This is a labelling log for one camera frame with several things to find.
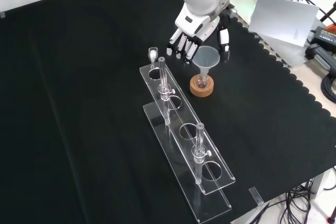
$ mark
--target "acrylic test tube rack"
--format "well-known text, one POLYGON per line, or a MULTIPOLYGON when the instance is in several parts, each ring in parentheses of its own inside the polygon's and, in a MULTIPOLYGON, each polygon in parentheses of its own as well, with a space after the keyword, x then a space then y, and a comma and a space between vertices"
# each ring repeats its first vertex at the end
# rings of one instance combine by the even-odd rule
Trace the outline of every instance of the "acrylic test tube rack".
POLYGON ((222 189, 235 182, 163 57, 140 68, 154 102, 143 108, 199 223, 231 210, 222 189))

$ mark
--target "table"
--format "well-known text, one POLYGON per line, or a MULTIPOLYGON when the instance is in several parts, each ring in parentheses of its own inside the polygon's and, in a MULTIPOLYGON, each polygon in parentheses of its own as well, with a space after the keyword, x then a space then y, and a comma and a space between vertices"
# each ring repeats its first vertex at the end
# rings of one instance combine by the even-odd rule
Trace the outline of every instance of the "table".
MULTIPOLYGON (((251 15, 253 13, 256 1, 257 0, 230 0, 230 2, 235 5, 236 9, 238 10, 240 22, 242 22, 242 24, 244 24, 244 26, 247 28, 250 24, 251 15)), ((323 23, 316 19, 313 25, 313 29, 317 26, 325 27, 323 23)), ((264 40, 260 43, 262 43, 263 46, 269 50, 272 55, 277 56, 278 58, 282 57, 282 59, 286 60, 286 62, 289 61, 294 63, 294 67, 288 66, 290 72, 295 74, 297 79, 303 83, 303 86, 309 89, 309 93, 315 96, 316 101, 320 102, 322 107, 330 112, 331 116, 336 117, 336 104, 329 101, 323 95, 320 88, 321 81, 328 72, 324 70, 316 60, 313 59, 306 62, 306 60, 303 59, 305 55, 304 51, 308 45, 305 45, 304 48, 300 49, 298 46, 289 44, 287 42, 272 39, 263 35, 260 35, 260 37, 264 40)), ((333 84, 333 89, 334 91, 336 90, 336 83, 333 84)), ((323 190, 323 183, 328 179, 330 172, 331 169, 315 177, 312 191, 316 194, 312 195, 312 199, 316 198, 323 190)), ((260 212, 260 210, 263 209, 265 204, 245 214, 232 223, 250 223, 260 212)))
MULTIPOLYGON (((82 209, 81 219, 194 223, 143 113, 142 106, 152 98, 139 73, 149 63, 149 47, 165 52, 182 5, 182 0, 46 0, 6 12, 1 20, 3 66, 9 60, 21 66, 19 59, 24 58, 42 83, 44 102, 70 160, 74 181, 69 195, 78 192, 74 205, 82 209)), ((237 179, 225 189, 233 210, 214 223, 228 223, 255 208, 248 191, 253 186, 267 201, 336 163, 335 150, 329 147, 335 120, 239 23, 232 20, 228 29, 231 60, 213 69, 218 88, 206 100, 187 92, 197 70, 167 57, 168 67, 237 179), (265 87, 271 92, 265 93, 265 87), (323 139, 317 147, 316 135, 323 139), (307 155, 314 152, 316 157, 297 171, 306 156, 287 149, 299 148, 304 141, 307 155)), ((207 43, 216 46, 214 40, 207 43)), ((20 71, 9 73, 20 76, 20 71)), ((17 82, 7 79, 9 92, 17 82)), ((11 108, 16 103, 20 101, 11 100, 11 108)), ((39 132, 38 122, 29 123, 39 132)), ((38 156, 35 162, 41 162, 38 156)), ((45 215, 36 216, 35 223, 61 223, 46 216, 58 207, 63 213, 73 212, 62 201, 55 206, 38 202, 36 209, 45 215)), ((69 218, 78 220, 76 215, 69 218)))

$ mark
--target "white paper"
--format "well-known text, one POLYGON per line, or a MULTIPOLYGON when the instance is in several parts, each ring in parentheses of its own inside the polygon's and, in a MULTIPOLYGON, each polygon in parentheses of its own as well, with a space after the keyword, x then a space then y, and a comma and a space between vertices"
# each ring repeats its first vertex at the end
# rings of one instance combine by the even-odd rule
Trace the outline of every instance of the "white paper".
POLYGON ((303 47, 318 10, 291 0, 258 0, 249 31, 303 47))

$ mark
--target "black fabric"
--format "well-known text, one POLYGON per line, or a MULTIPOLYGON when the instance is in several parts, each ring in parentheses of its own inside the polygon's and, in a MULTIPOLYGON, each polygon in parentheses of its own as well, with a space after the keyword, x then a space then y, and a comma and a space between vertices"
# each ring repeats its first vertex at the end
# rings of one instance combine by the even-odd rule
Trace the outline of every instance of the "black fabric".
MULTIPOLYGON (((183 0, 46 0, 6 13, 5 31, 26 34, 13 31, 9 47, 23 41, 29 52, 11 50, 13 59, 25 55, 35 65, 22 68, 41 76, 25 81, 44 78, 89 223, 195 223, 143 112, 152 97, 139 72, 149 63, 149 47, 165 55, 182 6, 183 0)), ((270 200, 336 165, 336 120, 253 34, 236 20, 226 25, 230 60, 210 71, 210 97, 190 94, 193 65, 166 57, 237 179, 225 189, 233 210, 213 223, 255 208, 253 186, 270 200)), ((215 33, 207 44, 218 47, 215 33)), ((29 102, 23 96, 17 113, 29 102)), ((39 110, 50 111, 40 103, 39 110)), ((40 124, 56 125, 30 123, 37 131, 40 124)), ((52 192, 45 197, 56 197, 52 192)), ((71 205, 81 206, 79 200, 71 205)))
POLYGON ((22 14, 18 9, 0 20, 0 222, 84 223, 22 14))

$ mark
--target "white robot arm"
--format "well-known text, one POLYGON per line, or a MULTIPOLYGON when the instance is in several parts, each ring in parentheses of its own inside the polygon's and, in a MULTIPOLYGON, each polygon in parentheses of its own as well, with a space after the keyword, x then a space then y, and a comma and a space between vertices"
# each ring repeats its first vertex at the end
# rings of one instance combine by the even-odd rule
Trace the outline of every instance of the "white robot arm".
POLYGON ((184 0, 184 6, 175 24, 178 27, 170 39, 167 54, 175 50, 181 57, 182 50, 191 59, 198 45, 205 41, 217 28, 219 14, 229 5, 229 0, 184 0))

